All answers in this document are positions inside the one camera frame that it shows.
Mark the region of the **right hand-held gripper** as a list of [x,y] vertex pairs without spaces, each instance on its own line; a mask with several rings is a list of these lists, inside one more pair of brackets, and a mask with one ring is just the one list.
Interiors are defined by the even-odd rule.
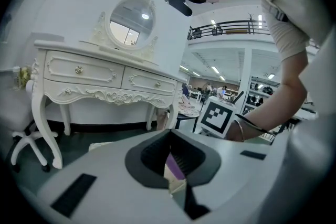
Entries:
[[202,108],[198,123],[205,134],[225,138],[236,112],[233,103],[211,96]]

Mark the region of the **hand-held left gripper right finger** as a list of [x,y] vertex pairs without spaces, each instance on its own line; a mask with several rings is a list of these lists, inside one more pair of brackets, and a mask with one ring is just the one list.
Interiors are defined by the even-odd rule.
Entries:
[[175,134],[213,149],[221,164],[207,184],[192,188],[197,204],[209,212],[191,219],[184,211],[171,223],[260,223],[262,208],[279,174],[287,146],[286,133],[272,145],[221,140],[175,131]]

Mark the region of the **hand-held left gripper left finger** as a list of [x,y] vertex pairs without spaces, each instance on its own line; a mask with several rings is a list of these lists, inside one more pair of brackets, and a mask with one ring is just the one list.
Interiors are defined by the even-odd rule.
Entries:
[[158,132],[113,142],[85,153],[52,175],[37,197],[51,205],[81,174],[96,177],[70,217],[74,223],[190,223],[166,189],[146,188],[128,173],[127,151]]

